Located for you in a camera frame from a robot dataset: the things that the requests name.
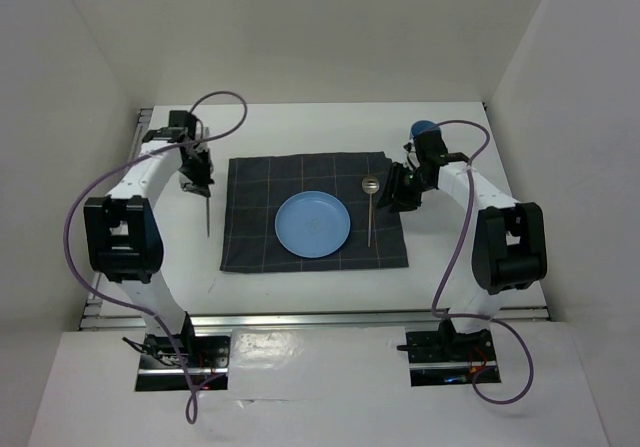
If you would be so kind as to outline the silver spoon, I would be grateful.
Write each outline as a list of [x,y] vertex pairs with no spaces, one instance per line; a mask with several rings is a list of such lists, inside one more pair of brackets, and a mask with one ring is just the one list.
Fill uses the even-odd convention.
[[368,196],[367,246],[370,247],[373,233],[373,197],[379,191],[380,182],[377,177],[368,175],[362,180],[361,187]]

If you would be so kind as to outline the silver fork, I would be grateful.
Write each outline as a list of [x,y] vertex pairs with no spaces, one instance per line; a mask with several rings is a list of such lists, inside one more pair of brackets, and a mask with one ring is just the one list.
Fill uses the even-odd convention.
[[210,196],[205,197],[205,228],[206,228],[206,236],[207,238],[210,238],[210,235],[211,235]]

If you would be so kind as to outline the dark grey checked cloth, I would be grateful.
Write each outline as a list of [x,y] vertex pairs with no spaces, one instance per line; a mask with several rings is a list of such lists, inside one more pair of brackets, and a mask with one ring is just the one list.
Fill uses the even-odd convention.
[[[383,182],[391,160],[382,152],[295,154],[234,158],[229,161],[224,242],[224,272],[289,273],[407,268],[409,260],[400,216],[375,209],[361,181]],[[319,259],[303,259],[276,237],[281,205],[295,194],[321,191],[346,207],[351,229],[344,246]]]

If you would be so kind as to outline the blue plastic cup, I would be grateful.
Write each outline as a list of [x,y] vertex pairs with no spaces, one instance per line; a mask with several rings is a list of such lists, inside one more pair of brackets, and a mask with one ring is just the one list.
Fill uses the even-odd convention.
[[423,133],[431,131],[439,132],[440,127],[436,123],[429,120],[416,121],[410,128],[409,139],[414,140],[416,137],[422,135]]

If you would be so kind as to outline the blue plastic plate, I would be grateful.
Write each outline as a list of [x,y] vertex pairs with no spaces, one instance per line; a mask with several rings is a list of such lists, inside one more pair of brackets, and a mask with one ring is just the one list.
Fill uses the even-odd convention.
[[321,191],[305,191],[291,196],[278,209],[275,234],[290,253],[319,259],[338,251],[351,231],[345,205]]

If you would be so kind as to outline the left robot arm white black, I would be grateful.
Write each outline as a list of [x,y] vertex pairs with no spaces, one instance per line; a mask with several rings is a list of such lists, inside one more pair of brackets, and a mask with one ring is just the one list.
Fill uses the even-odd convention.
[[117,285],[146,325],[148,349],[176,366],[198,354],[189,314],[173,298],[161,273],[164,243],[153,208],[174,174],[180,188],[205,199],[210,210],[213,165],[201,140],[206,130],[186,110],[172,110],[166,127],[148,131],[137,163],[103,197],[83,206],[92,268]]

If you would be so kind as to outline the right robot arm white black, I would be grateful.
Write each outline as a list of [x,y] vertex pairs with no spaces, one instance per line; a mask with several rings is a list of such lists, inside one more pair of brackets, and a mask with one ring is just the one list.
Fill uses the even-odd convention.
[[392,164],[378,202],[391,212],[410,212],[424,193],[438,190],[465,212],[461,234],[444,274],[466,259],[474,282],[469,293],[439,319],[432,344],[448,359],[481,346],[489,321],[505,304],[507,293],[523,291],[547,273],[544,219],[534,202],[520,202],[502,192],[472,166],[473,156],[448,149],[439,125],[418,121],[404,147],[405,163]]

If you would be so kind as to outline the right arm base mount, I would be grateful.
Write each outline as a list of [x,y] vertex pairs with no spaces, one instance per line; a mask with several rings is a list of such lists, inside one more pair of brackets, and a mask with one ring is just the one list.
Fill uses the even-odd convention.
[[488,329],[460,334],[451,321],[435,331],[409,331],[396,347],[409,363],[412,387],[500,383],[493,338]]

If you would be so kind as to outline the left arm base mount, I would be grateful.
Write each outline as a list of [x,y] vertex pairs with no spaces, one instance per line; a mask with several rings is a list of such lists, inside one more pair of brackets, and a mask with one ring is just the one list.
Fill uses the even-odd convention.
[[[136,392],[188,389],[178,357],[168,344],[153,343],[150,336],[146,336],[143,342],[127,337],[122,341],[139,354]],[[210,391],[228,388],[230,350],[229,335],[198,336],[194,338],[191,353],[181,350],[181,357],[196,387]]]

